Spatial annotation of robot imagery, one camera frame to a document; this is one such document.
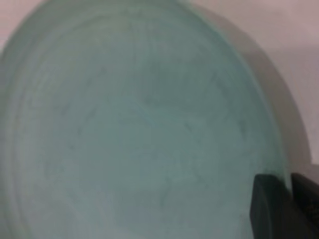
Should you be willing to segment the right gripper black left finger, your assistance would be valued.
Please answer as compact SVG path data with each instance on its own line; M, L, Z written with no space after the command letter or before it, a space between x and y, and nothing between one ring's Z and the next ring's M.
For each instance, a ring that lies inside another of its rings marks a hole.
M254 178L250 222L255 239L297 239L300 228L292 198L277 177L258 174Z

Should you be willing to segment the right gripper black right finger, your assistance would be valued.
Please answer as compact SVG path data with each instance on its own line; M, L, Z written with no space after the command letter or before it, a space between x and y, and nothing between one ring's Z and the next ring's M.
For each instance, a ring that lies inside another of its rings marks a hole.
M306 239L319 238L319 185L302 174L292 173L293 198L303 215Z

